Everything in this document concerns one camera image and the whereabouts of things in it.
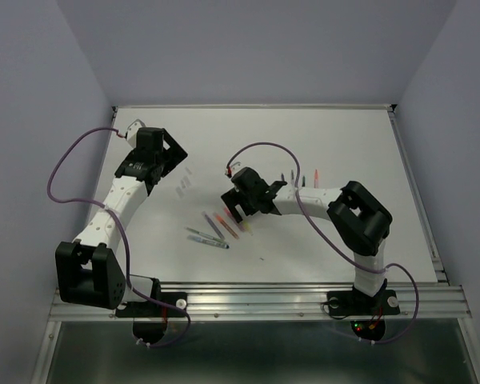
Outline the yellow highlighter pen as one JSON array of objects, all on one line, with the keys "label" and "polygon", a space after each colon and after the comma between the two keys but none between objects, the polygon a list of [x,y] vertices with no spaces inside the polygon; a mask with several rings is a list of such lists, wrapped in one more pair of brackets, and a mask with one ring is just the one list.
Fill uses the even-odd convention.
[{"label": "yellow highlighter pen", "polygon": [[252,231],[251,231],[251,228],[250,228],[248,222],[242,221],[240,223],[240,226],[244,229],[245,232],[247,232],[249,235],[252,235]]}]

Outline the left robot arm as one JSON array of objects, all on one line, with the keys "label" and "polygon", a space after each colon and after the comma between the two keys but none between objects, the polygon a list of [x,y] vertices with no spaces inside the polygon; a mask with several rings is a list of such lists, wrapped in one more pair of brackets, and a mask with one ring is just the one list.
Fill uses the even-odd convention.
[{"label": "left robot arm", "polygon": [[153,188],[187,156],[164,128],[141,126],[122,135],[131,151],[114,173],[104,201],[89,200],[97,212],[73,241],[60,242],[55,251],[58,289],[63,302],[116,309],[127,294],[145,315],[162,306],[158,288],[138,291],[130,267],[116,259],[119,246],[130,255],[126,228]]}]

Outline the orange red highlighter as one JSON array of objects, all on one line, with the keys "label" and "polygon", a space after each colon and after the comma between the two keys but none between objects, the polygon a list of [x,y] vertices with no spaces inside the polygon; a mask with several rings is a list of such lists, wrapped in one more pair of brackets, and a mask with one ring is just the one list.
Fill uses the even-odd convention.
[{"label": "orange red highlighter", "polygon": [[224,219],[221,215],[219,215],[219,214],[217,214],[217,213],[214,213],[214,217],[217,219],[217,221],[218,221],[222,226],[224,226],[224,228],[230,233],[230,235],[231,235],[233,238],[239,240],[238,234],[227,224],[227,222],[225,221],[225,219]]}]

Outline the pink highlighter pen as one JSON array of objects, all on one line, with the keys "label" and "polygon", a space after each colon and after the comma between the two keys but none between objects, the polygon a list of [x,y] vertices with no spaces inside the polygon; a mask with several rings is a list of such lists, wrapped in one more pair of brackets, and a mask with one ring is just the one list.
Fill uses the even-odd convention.
[{"label": "pink highlighter pen", "polygon": [[240,234],[244,233],[245,232],[245,229],[244,227],[242,226],[241,223],[238,223],[234,216],[232,215],[232,213],[226,208],[224,207],[223,208],[223,211],[224,213],[226,214],[226,216],[228,217],[228,219],[231,221],[231,223],[233,224],[233,227],[234,227],[234,232],[236,233],[236,238],[239,238],[240,237]]}]

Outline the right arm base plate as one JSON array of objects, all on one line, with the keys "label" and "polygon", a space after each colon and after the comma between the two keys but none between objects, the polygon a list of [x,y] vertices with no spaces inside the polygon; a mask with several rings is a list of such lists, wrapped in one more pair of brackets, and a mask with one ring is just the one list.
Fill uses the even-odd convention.
[{"label": "right arm base plate", "polygon": [[394,290],[383,290],[373,297],[356,289],[330,291],[321,308],[334,320],[356,318],[350,321],[354,335],[370,342],[380,342],[385,335],[385,316],[401,313]]}]

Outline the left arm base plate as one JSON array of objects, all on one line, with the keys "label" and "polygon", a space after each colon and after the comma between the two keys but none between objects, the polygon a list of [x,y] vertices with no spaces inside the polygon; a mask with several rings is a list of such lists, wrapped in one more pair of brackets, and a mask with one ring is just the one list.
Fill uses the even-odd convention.
[{"label": "left arm base plate", "polygon": [[162,292],[161,301],[171,308],[152,302],[126,302],[115,310],[116,318],[131,319],[132,335],[139,346],[148,349],[172,346],[188,331],[185,292]]}]

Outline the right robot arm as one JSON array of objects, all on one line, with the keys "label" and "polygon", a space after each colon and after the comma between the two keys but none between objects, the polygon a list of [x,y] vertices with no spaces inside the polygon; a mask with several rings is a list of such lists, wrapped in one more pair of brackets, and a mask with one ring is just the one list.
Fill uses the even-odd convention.
[{"label": "right robot arm", "polygon": [[226,171],[234,187],[221,196],[236,222],[257,213],[302,215],[331,222],[354,254],[352,303],[370,312],[381,302],[386,284],[382,250],[390,234],[391,213],[360,182],[336,189],[296,187],[284,181],[268,184],[249,167]]}]

